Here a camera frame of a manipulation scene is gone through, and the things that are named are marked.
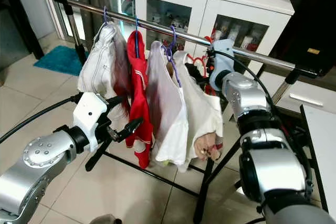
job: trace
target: wall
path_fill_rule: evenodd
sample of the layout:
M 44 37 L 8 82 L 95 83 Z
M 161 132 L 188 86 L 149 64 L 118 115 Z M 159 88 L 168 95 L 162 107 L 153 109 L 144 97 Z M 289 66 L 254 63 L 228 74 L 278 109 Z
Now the wall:
M 21 0 L 37 38 L 55 31 L 45 0 Z

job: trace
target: red jacket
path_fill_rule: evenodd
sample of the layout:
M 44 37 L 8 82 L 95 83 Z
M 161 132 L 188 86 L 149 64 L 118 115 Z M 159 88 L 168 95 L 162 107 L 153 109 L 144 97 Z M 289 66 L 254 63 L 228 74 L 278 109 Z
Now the red jacket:
M 145 151 L 142 153 L 135 152 L 139 159 L 141 168 L 146 168 L 149 164 L 149 152 L 152 146 L 152 132 L 153 125 L 150 122 L 149 109 L 146 99 L 146 86 L 148 78 L 146 75 L 147 62 L 144 54 L 144 43 L 142 35 L 138 31 L 138 52 L 135 50 L 135 33 L 132 32 L 127 41 L 127 54 L 131 64 L 131 78 L 132 78 L 132 105 L 130 112 L 130 121 L 136 118 L 143 118 L 143 123 L 137 128 L 135 133 L 126 138 L 126 146 L 132 147 L 134 140 L 138 139 L 145 143 Z

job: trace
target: white t-shirt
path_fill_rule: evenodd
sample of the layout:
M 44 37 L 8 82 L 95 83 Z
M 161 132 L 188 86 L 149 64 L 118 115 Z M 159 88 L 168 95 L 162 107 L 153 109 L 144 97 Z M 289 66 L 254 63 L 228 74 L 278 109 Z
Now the white t-shirt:
M 197 157 L 194 148 L 197 138 L 211 132 L 223 137 L 223 118 L 220 98 L 204 93 L 189 75 L 184 65 L 187 60 L 187 52 L 177 51 L 173 58 L 182 84 L 188 114 L 189 130 L 186 161 L 183 165 L 178 166 L 180 172 L 185 172 L 191 159 Z
M 157 161 L 183 165 L 187 151 L 187 110 L 183 90 L 171 79 L 164 57 L 161 42 L 154 41 L 146 71 L 146 97 L 155 137 L 152 153 Z

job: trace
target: metal rail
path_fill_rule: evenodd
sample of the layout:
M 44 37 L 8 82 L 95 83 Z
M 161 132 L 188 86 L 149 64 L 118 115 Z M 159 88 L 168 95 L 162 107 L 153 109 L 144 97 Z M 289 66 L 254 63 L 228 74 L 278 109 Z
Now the metal rail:
M 100 14 L 100 15 L 104 14 L 104 10 L 102 8 L 99 8 L 99 7 L 96 7 L 96 6 L 93 6 L 93 5 L 89 5 L 89 4 L 86 4 L 86 3 L 83 3 L 83 2 L 80 2 L 80 1 L 77 1 L 77 0 L 66 0 L 66 3 L 70 6 L 77 7 L 77 8 L 83 9 L 83 10 L 87 10 L 89 12 L 97 13 L 97 14 Z M 120 13 L 116 13 L 116 12 L 112 12 L 112 11 L 107 11 L 106 13 L 111 18 L 115 18 L 115 19 L 124 21 L 126 23 L 135 25 L 136 19 L 133 18 L 133 17 L 130 17 L 130 16 L 127 16 L 127 15 L 124 15 L 124 14 L 120 14 Z M 158 33 L 173 36 L 173 32 L 169 27 L 161 26 L 161 25 L 158 25 L 158 24 L 155 24 L 155 23 L 152 23 L 152 22 L 148 22 L 148 21 L 145 21 L 145 20 L 141 20 L 141 19 L 138 19 L 138 25 L 140 27 L 143 27 L 143 28 L 148 29 L 148 30 L 157 31 Z M 180 32 L 180 31 L 176 31 L 175 34 L 176 34 L 177 38 L 184 39 L 186 41 L 190 41 L 190 42 L 193 42 L 193 43 L 196 43 L 196 44 L 199 44 L 199 45 L 202 45 L 202 46 L 206 46 L 206 47 L 210 46 L 210 42 L 205 38 L 195 36 L 195 35 L 192 35 L 192 34 L 183 33 L 183 32 Z M 278 59 L 275 59 L 275 58 L 271 58 L 271 57 L 268 57 L 268 56 L 265 56 L 265 55 L 261 55 L 261 54 L 258 54 L 256 52 L 251 52 L 251 51 L 248 51 L 248 50 L 245 50 L 245 49 L 242 49 L 242 48 L 233 47 L 233 52 L 237 55 L 240 55 L 240 56 L 246 58 L 246 59 L 259 61 L 261 63 L 265 63 L 265 64 L 272 65 L 272 66 L 275 66 L 275 67 L 279 67 L 281 69 L 286 69 L 286 70 L 291 71 L 295 68 L 295 64 L 292 64 L 292 63 L 289 63 L 289 62 L 286 62 L 286 61 L 283 61 L 283 60 L 278 60 Z

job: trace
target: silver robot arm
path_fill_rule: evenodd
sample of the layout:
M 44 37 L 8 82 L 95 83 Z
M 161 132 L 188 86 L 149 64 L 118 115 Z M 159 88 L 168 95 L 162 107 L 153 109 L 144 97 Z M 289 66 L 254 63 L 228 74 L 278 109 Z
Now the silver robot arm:
M 66 125 L 53 134 L 32 140 L 19 160 L 0 176 L 0 224 L 26 224 L 34 214 L 49 183 L 84 150 L 94 152 L 86 166 L 91 170 L 112 141 L 121 142 L 132 134 L 142 119 L 136 119 L 121 132 L 110 129 L 108 112 L 123 97 L 105 101 L 86 92 L 74 110 L 73 127 Z
M 213 49 L 233 56 L 231 40 L 215 41 Z M 249 199 L 260 203 L 266 223 L 335 224 L 327 212 L 309 203 L 309 196 L 304 197 L 312 185 L 257 82 L 234 72 L 233 60 L 224 55 L 215 54 L 213 64 L 210 84 L 232 106 L 241 134 L 242 188 Z

